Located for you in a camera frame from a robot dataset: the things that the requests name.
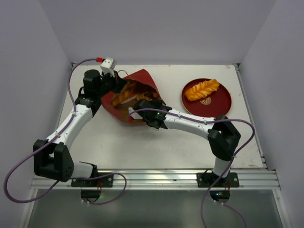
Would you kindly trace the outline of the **striped orange fake croissant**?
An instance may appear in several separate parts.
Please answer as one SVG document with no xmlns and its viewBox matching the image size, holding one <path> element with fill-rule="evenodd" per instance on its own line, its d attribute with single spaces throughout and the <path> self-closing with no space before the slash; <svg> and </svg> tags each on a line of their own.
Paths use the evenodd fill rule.
<svg viewBox="0 0 304 228">
<path fill-rule="evenodd" d="M 136 101 L 139 101 L 141 99 L 145 99 L 145 100 L 148 100 L 148 101 L 153 101 L 153 100 L 159 100 L 159 94 L 157 92 L 144 92 L 142 94 L 139 94 L 136 96 L 135 100 Z"/>
</svg>

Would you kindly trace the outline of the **red brown paper bag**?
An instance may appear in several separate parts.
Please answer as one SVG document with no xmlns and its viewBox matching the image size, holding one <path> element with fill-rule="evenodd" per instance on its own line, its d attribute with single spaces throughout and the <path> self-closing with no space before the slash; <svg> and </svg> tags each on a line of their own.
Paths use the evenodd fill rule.
<svg viewBox="0 0 304 228">
<path fill-rule="evenodd" d="M 157 92 L 159 94 L 159 100 L 162 100 L 161 94 L 153 80 L 153 78 L 151 77 L 151 75 L 149 74 L 149 72 L 145 69 L 139 70 L 135 73 L 132 73 L 130 75 L 125 76 L 123 79 L 127 80 L 127 81 L 137 81 L 137 85 L 136 85 L 136 95 L 121 102 L 119 105 L 113 107 L 111 105 L 111 101 L 113 99 L 113 97 L 115 95 L 117 95 L 116 93 L 110 92 L 107 95 L 103 96 L 101 98 L 102 101 L 102 106 L 103 108 L 109 112 L 113 117 L 115 117 L 116 119 L 118 119 L 121 122 L 130 122 L 128 120 L 128 108 L 129 107 L 133 107 L 135 105 L 135 103 L 137 103 L 138 101 L 135 100 L 136 96 L 139 94 L 142 94 L 144 92 Z"/>
</svg>

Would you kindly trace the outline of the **twisted orange fake bread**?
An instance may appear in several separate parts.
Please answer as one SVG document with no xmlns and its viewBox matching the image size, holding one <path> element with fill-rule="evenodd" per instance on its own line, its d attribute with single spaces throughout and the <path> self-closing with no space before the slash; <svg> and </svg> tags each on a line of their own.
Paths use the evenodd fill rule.
<svg viewBox="0 0 304 228">
<path fill-rule="evenodd" d="M 185 92 L 185 96 L 189 101 L 197 101 L 206 98 L 219 88 L 219 82 L 216 79 L 200 82 Z"/>
</svg>

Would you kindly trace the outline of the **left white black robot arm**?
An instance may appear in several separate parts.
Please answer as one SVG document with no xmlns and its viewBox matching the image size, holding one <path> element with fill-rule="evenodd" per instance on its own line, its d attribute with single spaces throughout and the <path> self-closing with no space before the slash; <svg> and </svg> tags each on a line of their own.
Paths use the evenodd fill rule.
<svg viewBox="0 0 304 228">
<path fill-rule="evenodd" d="M 83 127 L 100 108 L 101 98 L 109 92 L 120 93 L 126 84 L 127 80 L 121 79 L 116 72 L 86 71 L 83 86 L 68 117 L 47 139 L 34 143 L 34 173 L 62 182 L 82 179 L 87 186 L 96 185 L 99 175 L 94 172 L 94 165 L 74 162 L 69 150 Z"/>
</svg>

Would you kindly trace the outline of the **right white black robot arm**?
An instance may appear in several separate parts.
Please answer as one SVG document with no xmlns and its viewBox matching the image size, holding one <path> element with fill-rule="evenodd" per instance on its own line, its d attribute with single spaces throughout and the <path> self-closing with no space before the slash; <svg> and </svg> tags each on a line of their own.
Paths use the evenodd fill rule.
<svg viewBox="0 0 304 228">
<path fill-rule="evenodd" d="M 142 119 L 155 129 L 181 130 L 208 140 L 211 152 L 216 157 L 210 180 L 216 186 L 228 182 L 230 162 L 238 146 L 241 134 L 224 115 L 205 118 L 179 112 L 161 101 L 141 99 L 128 108 L 133 119 Z"/>
</svg>

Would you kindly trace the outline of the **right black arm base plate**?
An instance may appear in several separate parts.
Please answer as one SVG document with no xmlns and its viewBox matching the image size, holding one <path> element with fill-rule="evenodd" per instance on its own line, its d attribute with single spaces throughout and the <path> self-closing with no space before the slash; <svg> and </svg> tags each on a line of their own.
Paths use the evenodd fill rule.
<svg viewBox="0 0 304 228">
<path fill-rule="evenodd" d="M 199 172 L 196 174 L 197 185 L 199 188 L 209 188 L 218 178 L 213 172 Z M 240 187 L 238 175 L 235 172 L 230 172 L 227 177 L 221 178 L 214 188 L 238 188 Z"/>
</svg>

